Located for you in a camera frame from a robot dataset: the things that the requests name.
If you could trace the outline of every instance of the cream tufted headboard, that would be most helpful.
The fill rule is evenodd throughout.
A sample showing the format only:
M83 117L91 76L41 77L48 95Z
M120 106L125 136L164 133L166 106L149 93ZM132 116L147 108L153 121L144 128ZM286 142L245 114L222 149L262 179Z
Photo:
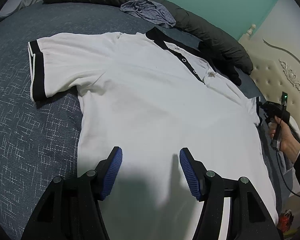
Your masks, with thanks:
M239 40L253 62L250 77L268 101L280 103L282 91L288 93L287 110L300 128L300 55L266 37L263 42L250 40L254 29L252 25Z

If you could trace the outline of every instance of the blue gripper pad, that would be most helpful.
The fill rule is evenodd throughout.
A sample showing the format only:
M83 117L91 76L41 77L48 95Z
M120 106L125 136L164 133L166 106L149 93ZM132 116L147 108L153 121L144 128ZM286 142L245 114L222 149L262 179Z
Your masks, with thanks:
M179 158L180 158L181 168L186 177L191 194L199 201L201 197L199 181L183 149L180 150Z
M116 149L114 157L109 165L106 174L103 177L102 181L102 190L100 193L100 197L103 199L106 198L111 193L115 178L119 172L120 166L122 163L122 150L120 147Z

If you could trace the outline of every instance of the human hand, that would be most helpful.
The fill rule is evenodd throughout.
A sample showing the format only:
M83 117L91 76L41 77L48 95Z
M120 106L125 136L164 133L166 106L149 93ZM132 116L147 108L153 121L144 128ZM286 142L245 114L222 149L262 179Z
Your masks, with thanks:
M277 125L281 126L281 143L280 143L280 151L285 153L285 155L295 163L298 157L298 153L300 151L300 143L293 137L290 127L277 116L274 117L276 123L269 124L269 135L272 139L274 137L275 131L277 129Z

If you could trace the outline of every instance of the metal screw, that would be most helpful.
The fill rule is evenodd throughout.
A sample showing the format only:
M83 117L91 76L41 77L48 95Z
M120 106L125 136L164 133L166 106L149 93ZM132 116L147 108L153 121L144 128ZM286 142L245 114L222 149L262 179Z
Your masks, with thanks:
M214 177L215 173L213 171L207 171L207 176Z
M53 178L54 183L59 183L61 181L61 177L57 176Z
M88 177L92 177L96 174L96 171L95 170L90 170L90 171L87 171L87 176Z
M242 177L240 180L241 180L242 183L248 183L249 182L248 178L246 178L246 177Z

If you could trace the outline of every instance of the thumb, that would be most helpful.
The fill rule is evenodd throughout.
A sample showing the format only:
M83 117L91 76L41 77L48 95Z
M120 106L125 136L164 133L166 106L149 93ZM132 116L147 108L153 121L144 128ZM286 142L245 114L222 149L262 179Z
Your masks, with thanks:
M281 128L283 128L283 129L287 128L288 125L283 120L281 120L279 117L275 116L274 119L278 124L280 124Z

